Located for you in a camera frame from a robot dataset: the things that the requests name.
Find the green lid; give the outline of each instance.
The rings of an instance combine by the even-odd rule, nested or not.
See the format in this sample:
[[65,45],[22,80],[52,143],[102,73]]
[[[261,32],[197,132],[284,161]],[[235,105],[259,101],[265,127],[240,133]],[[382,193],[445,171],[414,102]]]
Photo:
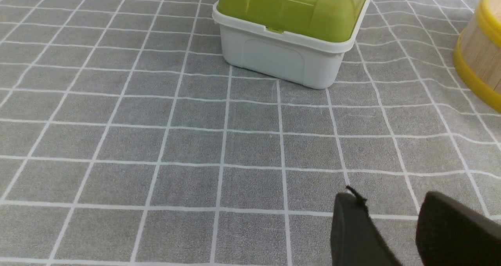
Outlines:
[[224,15],[319,40],[349,40],[365,0],[220,0]]

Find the black object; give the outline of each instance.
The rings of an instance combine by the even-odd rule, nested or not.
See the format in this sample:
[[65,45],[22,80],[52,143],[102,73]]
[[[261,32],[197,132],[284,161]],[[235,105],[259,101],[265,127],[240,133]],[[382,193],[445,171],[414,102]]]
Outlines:
[[[336,195],[333,266],[402,266],[369,217],[366,199]],[[439,192],[428,192],[419,212],[416,245],[424,266],[501,266],[501,225]]]

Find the white plastic container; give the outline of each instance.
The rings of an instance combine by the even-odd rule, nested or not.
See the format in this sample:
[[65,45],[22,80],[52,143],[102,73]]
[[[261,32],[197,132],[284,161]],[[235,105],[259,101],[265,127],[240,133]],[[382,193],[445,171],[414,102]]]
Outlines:
[[220,25],[222,55],[229,64],[326,89],[336,80],[344,54],[353,47],[369,2],[365,0],[351,38],[342,43],[269,31],[264,25],[220,13],[218,2],[213,5],[213,19]]

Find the yellow rim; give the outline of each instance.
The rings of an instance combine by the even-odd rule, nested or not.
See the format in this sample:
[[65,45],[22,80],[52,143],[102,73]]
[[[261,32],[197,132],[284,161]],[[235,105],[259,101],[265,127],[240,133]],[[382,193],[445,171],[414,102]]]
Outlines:
[[483,33],[501,48],[501,22],[490,10],[489,0],[480,0],[476,12],[476,22]]
[[496,93],[493,89],[487,86],[475,73],[469,68],[461,53],[460,43],[462,34],[456,44],[454,50],[454,66],[456,71],[470,90],[475,93],[483,102],[488,104],[494,110],[501,112],[501,94]]

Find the gray floor mat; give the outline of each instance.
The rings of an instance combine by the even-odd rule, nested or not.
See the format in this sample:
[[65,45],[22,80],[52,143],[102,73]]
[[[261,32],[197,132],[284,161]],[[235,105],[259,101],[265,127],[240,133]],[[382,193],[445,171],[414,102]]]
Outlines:
[[347,183],[408,266],[428,190],[501,220],[478,0],[373,0],[324,91],[226,64],[215,1],[0,0],[1,266],[327,266]]

